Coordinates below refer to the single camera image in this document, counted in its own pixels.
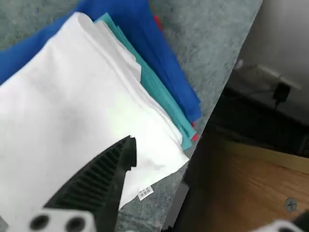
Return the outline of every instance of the screw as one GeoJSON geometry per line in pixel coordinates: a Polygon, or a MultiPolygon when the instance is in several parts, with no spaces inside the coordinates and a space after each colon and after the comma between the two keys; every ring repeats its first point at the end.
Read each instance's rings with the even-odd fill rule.
{"type": "Polygon", "coordinates": [[[289,197],[284,202],[285,209],[291,213],[297,209],[297,202],[293,197],[289,197]]]}

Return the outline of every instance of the white wall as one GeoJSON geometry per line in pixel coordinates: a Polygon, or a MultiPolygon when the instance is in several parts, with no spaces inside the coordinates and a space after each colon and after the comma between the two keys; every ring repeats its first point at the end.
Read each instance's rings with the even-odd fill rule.
{"type": "MultiPolygon", "coordinates": [[[[244,66],[264,64],[299,84],[301,90],[292,89],[278,110],[309,125],[309,0],[264,0],[239,58],[244,66]]],[[[228,85],[242,93],[259,90],[250,78],[232,76],[228,85]]],[[[252,98],[273,107],[271,96],[252,98]]]]}

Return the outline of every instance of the black power adapter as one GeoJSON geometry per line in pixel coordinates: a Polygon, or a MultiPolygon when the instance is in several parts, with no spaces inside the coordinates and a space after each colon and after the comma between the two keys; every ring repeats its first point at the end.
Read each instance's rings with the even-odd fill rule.
{"type": "Polygon", "coordinates": [[[291,86],[287,85],[286,83],[280,82],[278,83],[274,95],[272,98],[276,100],[275,109],[278,107],[280,103],[286,102],[291,91],[291,86]]]}

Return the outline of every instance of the stack of folded fabric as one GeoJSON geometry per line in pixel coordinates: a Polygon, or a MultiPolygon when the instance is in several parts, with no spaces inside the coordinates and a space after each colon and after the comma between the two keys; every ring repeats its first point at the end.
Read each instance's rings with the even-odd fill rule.
{"type": "Polygon", "coordinates": [[[0,63],[0,215],[9,224],[128,135],[137,167],[120,207],[188,161],[199,100],[144,0],[85,0],[0,63]]]}

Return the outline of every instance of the gray felt surface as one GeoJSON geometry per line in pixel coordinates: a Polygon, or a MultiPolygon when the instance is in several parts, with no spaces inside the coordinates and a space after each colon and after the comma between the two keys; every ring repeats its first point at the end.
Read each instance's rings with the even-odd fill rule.
{"type": "MultiPolygon", "coordinates": [[[[0,50],[68,12],[78,0],[0,0],[0,50]]],[[[201,135],[236,62],[262,0],[150,0],[164,35],[201,99],[201,135]]],[[[196,144],[186,150],[191,156],[196,144]]],[[[119,212],[117,231],[160,231],[186,166],[119,212]]],[[[6,225],[0,223],[0,232],[6,225]]]]}

